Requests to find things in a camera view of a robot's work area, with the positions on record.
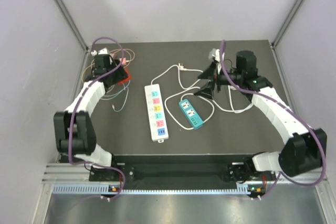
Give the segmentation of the teal power strip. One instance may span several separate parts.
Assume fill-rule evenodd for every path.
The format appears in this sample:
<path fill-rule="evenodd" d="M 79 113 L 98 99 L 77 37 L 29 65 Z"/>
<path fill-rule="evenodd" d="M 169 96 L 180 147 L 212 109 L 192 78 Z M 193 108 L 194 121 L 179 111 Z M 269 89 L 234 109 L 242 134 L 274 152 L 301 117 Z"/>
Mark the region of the teal power strip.
<path fill-rule="evenodd" d="M 187 118 L 193 130 L 197 130 L 203 126 L 204 121 L 196 112 L 188 99 L 183 99 L 182 101 L 180 101 L 179 107 Z"/>

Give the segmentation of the white power strip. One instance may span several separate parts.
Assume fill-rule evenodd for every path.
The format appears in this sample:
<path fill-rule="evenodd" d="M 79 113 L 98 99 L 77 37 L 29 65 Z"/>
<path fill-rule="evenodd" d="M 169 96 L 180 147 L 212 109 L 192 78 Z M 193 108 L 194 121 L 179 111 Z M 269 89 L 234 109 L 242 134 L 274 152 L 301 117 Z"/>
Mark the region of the white power strip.
<path fill-rule="evenodd" d="M 164 112 L 164 104 L 159 84 L 144 87 L 149 118 L 150 134 L 153 142 L 163 143 L 169 138 Z"/>

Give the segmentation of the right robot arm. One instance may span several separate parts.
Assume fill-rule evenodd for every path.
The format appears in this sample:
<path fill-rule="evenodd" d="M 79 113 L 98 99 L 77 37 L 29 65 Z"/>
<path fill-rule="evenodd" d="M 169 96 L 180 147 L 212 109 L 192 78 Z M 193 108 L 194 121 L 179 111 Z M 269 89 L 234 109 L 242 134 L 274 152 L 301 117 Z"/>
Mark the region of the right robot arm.
<path fill-rule="evenodd" d="M 322 129 L 312 129 L 301 121 L 277 94 L 271 82 L 258 74 L 257 58 L 252 51 L 239 51 L 236 66 L 222 69 L 224 53 L 213 49 L 210 66 L 198 78 L 207 84 L 196 96 L 213 100 L 214 91 L 222 86 L 234 86 L 271 122 L 284 142 L 281 152 L 257 153 L 244 162 L 245 174 L 252 180 L 264 172 L 281 172 L 287 177 L 326 167 L 327 135 Z"/>

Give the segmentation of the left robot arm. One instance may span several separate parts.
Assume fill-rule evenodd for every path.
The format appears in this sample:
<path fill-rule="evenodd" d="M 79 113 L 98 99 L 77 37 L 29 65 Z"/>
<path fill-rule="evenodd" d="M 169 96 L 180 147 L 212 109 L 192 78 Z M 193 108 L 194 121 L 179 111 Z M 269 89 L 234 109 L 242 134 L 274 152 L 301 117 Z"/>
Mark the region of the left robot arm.
<path fill-rule="evenodd" d="M 70 163 L 76 157 L 101 167 L 101 174 L 107 180 L 116 179 L 119 168 L 113 164 L 113 155 L 97 143 L 91 116 L 106 93 L 129 77 L 124 65 L 124 55 L 115 57 L 109 52 L 100 51 L 94 56 L 90 73 L 83 80 L 77 97 L 53 117 L 57 151 L 67 155 Z"/>

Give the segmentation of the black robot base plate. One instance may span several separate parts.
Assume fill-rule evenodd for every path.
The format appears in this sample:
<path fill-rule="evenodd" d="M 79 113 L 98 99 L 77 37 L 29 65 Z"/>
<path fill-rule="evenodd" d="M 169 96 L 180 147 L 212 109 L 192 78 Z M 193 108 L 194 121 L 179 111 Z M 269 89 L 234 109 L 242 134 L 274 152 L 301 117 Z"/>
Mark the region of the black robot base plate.
<path fill-rule="evenodd" d="M 236 182 L 275 180 L 255 172 L 250 154 L 115 155 L 112 166 L 126 176 L 127 189 L 233 188 Z"/>

